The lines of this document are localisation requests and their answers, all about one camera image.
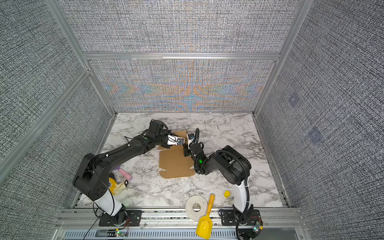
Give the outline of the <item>brown cardboard box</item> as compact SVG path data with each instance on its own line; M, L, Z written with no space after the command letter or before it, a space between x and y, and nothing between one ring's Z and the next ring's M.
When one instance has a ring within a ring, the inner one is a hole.
M159 147L159 174L165 179L191 177L196 174L194 161L184 156L183 146L174 145L169 149Z

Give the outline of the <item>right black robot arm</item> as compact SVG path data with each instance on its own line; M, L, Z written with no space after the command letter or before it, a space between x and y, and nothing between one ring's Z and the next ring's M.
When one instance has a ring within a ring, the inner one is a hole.
M225 146L209 156L203 151L202 143L184 144L184 156L194 161L194 170L199 175L208 175L218 170L233 185L235 219L241 224L249 221L253 212L250 200L248 178L252 168L250 162L230 146Z

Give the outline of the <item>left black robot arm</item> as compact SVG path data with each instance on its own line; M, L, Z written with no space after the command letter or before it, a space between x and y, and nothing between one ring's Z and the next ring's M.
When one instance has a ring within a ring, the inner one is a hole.
M114 197L109 188L110 173L128 160L145 154L156 146L169 149L172 145L183 143L184 139L179 140L177 136L172 135L162 121L151 120L147 130L125 145L103 154L85 155L75 174L73 185L103 211L99 219L107 219L113 225L120 226L128 217L125 206Z

